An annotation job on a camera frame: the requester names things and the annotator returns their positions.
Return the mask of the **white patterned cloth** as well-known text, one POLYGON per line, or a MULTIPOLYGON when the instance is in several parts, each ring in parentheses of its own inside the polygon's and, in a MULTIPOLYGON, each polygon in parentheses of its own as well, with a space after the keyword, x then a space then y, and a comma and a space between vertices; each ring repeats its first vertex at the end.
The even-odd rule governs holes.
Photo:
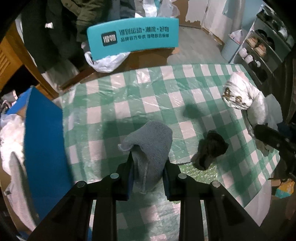
POLYGON ((278 130, 283 122, 279 102, 270 94, 263 93, 251 84, 243 72, 234 72, 224 85, 222 99, 231 108, 242 111, 248 134, 255 138, 254 127, 267 125, 278 130))

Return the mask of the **grey blue sock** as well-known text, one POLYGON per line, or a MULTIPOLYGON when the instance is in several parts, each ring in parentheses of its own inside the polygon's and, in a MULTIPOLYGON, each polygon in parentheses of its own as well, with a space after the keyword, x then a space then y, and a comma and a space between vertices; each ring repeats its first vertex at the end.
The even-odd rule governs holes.
POLYGON ((118 144, 130 152, 134 162, 134 182, 141 193, 154 189, 162 178, 173 142, 173 131, 160 121, 149 121, 118 144))

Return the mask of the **grey brown knit garment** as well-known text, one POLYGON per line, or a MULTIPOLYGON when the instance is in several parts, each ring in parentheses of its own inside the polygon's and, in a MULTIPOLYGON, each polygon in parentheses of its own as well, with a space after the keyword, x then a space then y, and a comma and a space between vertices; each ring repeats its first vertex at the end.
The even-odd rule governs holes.
POLYGON ((11 182, 4 195, 8 198, 14 213, 20 221, 32 232, 40 223, 40 219, 34 208, 27 175, 14 152, 11 153, 9 168, 11 182))

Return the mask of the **blue cardboard storage box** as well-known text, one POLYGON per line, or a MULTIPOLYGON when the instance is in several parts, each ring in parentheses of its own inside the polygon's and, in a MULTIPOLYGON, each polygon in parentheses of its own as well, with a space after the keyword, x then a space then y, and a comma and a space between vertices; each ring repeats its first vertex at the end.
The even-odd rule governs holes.
POLYGON ((73 186, 62 109, 34 86, 7 113, 16 114, 21 109, 25 110, 24 164, 34 208, 43 219, 73 186))

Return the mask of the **black fuzzy sock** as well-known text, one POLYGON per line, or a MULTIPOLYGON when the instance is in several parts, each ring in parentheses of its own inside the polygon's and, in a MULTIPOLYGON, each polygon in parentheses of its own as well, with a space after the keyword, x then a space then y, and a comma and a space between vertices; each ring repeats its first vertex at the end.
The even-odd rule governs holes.
POLYGON ((226 153, 229 144, 225 142, 224 138, 215 131, 207 133, 205 139, 199 142, 198 150, 191 159, 195 168, 201 171, 206 171, 210 165, 219 156, 226 153))

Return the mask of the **grey shoe rack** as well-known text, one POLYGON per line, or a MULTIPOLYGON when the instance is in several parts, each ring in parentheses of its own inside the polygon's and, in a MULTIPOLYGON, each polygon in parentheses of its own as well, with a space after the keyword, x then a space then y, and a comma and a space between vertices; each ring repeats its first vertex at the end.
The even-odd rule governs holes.
POLYGON ((230 62, 243 65, 256 85, 260 85, 283 63, 294 44, 290 31, 276 12, 262 5, 230 62))

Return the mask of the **green white checkered tablecloth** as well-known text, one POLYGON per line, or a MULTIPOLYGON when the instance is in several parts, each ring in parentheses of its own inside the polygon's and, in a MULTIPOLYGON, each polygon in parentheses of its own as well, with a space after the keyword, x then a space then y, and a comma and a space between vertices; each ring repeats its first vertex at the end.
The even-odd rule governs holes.
POLYGON ((211 130, 229 144, 215 164, 218 181, 256 223, 271 200, 269 177, 280 157, 256 148, 241 111, 222 100, 224 84, 238 64, 192 64, 143 68, 77 84, 58 98, 64 143, 74 181, 92 183, 115 172, 127 159, 124 138, 148 121, 173 131, 171 162, 190 163, 199 141, 211 130))

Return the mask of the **white plastic bag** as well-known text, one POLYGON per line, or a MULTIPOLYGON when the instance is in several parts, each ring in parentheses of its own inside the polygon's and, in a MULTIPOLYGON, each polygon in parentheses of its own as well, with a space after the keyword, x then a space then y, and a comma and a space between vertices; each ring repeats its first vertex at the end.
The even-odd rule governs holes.
POLYGON ((84 56, 88 65, 92 67, 96 72, 100 73, 113 72, 130 55, 130 52, 125 52, 117 55, 107 56, 99 60, 94 60, 90 51, 88 41, 82 42, 81 48, 84 52, 84 56))

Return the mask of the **wooden louvered cabinet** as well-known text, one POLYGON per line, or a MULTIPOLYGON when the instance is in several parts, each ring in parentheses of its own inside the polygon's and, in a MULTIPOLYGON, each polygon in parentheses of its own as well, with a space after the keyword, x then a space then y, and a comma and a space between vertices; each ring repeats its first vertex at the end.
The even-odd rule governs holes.
POLYGON ((1 40, 1 96, 12 90, 21 93, 31 85, 48 99, 58 96, 58 92, 39 72, 18 34, 16 24, 12 23, 1 40))

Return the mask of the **dark hanging jacket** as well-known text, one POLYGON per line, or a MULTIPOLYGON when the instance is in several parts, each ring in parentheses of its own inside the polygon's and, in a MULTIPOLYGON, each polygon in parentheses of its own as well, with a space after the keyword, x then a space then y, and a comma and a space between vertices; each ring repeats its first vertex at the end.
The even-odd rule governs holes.
POLYGON ((135 10, 134 1, 35 1, 21 13, 24 45, 40 73, 64 60, 82 69, 87 28, 133 18, 135 10))

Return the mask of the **teal printed cardboard box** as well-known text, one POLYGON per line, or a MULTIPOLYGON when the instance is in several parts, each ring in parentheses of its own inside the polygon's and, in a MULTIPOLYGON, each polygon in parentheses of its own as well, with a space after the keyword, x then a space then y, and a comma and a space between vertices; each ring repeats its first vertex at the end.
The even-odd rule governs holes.
POLYGON ((177 18, 144 17, 109 21, 87 29, 93 60, 147 49, 175 48, 179 41, 177 18))

